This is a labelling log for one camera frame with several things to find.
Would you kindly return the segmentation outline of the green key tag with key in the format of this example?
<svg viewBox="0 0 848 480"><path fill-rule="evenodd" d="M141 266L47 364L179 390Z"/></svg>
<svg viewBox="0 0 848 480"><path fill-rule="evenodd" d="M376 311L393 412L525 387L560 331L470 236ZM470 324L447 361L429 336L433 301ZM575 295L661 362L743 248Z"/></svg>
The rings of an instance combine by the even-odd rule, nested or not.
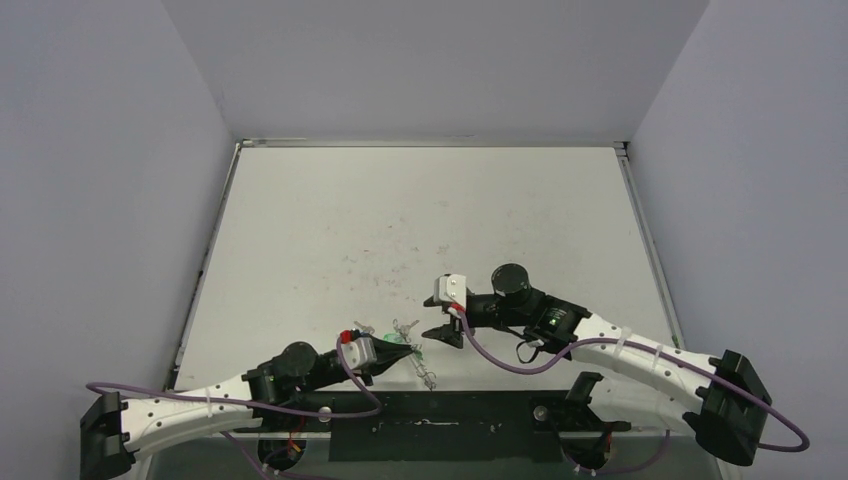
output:
<svg viewBox="0 0 848 480"><path fill-rule="evenodd" d="M354 321L354 325L360 330L363 334L373 335L375 333L375 329L370 325L362 324L358 321Z"/></svg>

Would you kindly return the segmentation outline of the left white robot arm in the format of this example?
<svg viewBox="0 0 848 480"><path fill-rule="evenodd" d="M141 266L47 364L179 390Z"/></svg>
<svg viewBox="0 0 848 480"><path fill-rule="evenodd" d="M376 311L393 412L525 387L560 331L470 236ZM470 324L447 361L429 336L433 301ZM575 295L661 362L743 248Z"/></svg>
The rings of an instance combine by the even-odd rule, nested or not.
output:
<svg viewBox="0 0 848 480"><path fill-rule="evenodd" d="M114 479L137 460L210 434L239 429L282 431L307 418L319 421L377 416L383 406L369 391L376 376L414 355L408 344L345 330L332 350L303 341L243 374L184 392L91 382L97 399L80 420L82 479ZM307 395L351 381L371 403L346 411L329 401L304 405Z"/></svg>

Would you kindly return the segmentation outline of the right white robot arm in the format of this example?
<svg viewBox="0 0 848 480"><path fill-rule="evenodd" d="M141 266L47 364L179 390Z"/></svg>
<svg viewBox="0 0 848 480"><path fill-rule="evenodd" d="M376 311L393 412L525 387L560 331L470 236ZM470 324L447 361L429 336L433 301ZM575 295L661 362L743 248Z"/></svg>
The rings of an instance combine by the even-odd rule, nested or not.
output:
<svg viewBox="0 0 848 480"><path fill-rule="evenodd" d="M746 356L732 350L719 357L694 353L638 335L533 287L519 264L496 268L491 286L491 293L476 294L463 275L439 276L423 305L449 320L424 337L457 349L470 342L491 364L519 375L540 375L570 360L623 376L621 382L606 380L605 392L582 390L567 398L567 419L580 429L604 420L690 434L709 454L744 467L764 448L773 401ZM552 358L537 367L507 364L476 339L483 329L516 334Z"/></svg>

